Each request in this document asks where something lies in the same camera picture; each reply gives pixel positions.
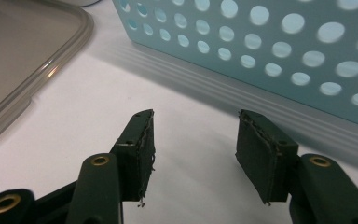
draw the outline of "white table surface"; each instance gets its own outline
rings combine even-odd
[[[0,135],[0,192],[40,198],[75,181],[83,160],[153,108],[156,171],[145,207],[124,203],[126,223],[291,223],[288,203],[262,204],[238,164],[243,105],[218,92],[271,94],[132,43],[109,0],[84,9],[95,23],[89,43]],[[358,185],[358,168],[338,162]]]

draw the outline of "plastic storage basket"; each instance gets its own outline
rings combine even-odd
[[[114,0],[129,38],[358,123],[358,0]]]

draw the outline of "plastic container lid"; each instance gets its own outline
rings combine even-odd
[[[88,41],[92,17],[57,2],[0,0],[0,133]]]

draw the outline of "plastic tray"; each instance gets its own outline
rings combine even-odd
[[[358,0],[114,0],[129,38],[358,124]]]
[[[78,7],[0,0],[0,133],[87,42],[92,27]]]

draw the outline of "perforated basket wall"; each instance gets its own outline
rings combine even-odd
[[[358,0],[114,0],[129,38],[358,123]]]

